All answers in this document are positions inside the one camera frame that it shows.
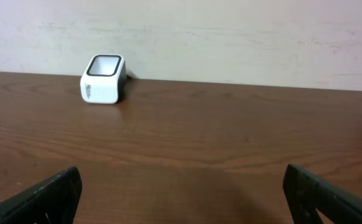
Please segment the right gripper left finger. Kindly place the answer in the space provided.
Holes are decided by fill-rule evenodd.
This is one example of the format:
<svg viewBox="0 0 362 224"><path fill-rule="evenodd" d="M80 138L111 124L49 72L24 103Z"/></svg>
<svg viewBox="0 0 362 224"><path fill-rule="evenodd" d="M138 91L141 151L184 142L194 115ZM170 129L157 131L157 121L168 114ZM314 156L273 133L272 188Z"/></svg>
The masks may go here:
<svg viewBox="0 0 362 224"><path fill-rule="evenodd" d="M75 218L82 181L69 167L0 203L0 223L69 223Z"/></svg>

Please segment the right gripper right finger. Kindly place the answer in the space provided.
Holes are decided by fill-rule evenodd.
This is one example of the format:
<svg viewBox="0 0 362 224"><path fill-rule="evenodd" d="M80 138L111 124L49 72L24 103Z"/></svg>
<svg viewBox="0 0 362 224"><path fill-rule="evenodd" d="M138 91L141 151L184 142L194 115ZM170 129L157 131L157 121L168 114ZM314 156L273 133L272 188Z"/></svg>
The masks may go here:
<svg viewBox="0 0 362 224"><path fill-rule="evenodd" d="M362 223L361 198L301 166L287 166L282 186L294 223L322 223L319 213L333 223Z"/></svg>

